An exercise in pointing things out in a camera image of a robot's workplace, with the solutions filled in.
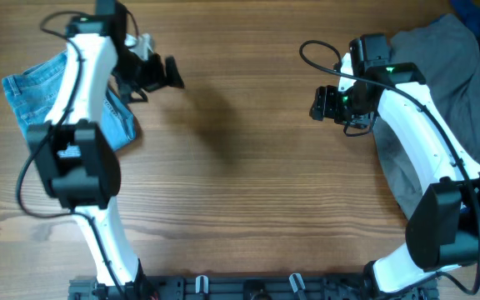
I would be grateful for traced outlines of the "light blue denim jeans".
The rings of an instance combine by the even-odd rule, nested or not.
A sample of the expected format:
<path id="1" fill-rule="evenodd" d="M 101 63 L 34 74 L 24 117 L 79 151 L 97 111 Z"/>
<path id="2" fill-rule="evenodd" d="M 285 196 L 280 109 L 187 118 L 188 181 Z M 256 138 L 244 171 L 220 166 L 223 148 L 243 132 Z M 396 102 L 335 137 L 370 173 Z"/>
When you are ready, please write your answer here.
<path id="1" fill-rule="evenodd" d="M 29 125 L 42 123 L 52 109 L 62 84 L 66 61 L 67 54 L 60 52 L 46 62 L 2 80 L 7 102 L 22 134 L 27 132 Z M 111 88 L 103 99 L 101 129 L 114 151 L 137 138 L 133 113 Z"/>

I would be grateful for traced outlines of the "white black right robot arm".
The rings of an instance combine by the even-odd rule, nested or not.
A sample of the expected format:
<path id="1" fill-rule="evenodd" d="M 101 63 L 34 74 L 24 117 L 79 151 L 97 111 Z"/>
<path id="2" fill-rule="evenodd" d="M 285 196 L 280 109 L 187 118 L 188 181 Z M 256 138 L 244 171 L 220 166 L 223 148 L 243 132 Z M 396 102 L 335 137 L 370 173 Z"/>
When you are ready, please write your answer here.
<path id="1" fill-rule="evenodd" d="M 369 67 L 337 62 L 337 86 L 316 91 L 311 116 L 332 119 L 349 137 L 370 133 L 383 120 L 407 154 L 422 189 L 404 243 L 364 268 L 356 289 L 366 299 L 417 291 L 472 266 L 462 291 L 480 289 L 480 165 L 465 151 L 436 109 L 424 76 L 411 63 Z"/>

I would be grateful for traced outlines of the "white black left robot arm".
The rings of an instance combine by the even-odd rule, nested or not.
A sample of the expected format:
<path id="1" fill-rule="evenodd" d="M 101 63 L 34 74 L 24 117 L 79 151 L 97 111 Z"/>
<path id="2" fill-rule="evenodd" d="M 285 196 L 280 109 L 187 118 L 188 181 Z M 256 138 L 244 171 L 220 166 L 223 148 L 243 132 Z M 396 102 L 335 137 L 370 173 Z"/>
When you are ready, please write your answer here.
<path id="1" fill-rule="evenodd" d="M 122 99 L 185 84 L 173 57 L 161 58 L 146 42 L 127 42 L 134 17 L 117 3 L 93 15 L 72 12 L 62 39 L 66 70 L 57 100 L 44 122 L 27 129 L 30 156 L 60 218 L 77 223 L 96 266 L 90 294 L 96 299 L 155 299 L 118 211 L 118 158 L 100 128 L 103 98 L 115 80 Z"/>

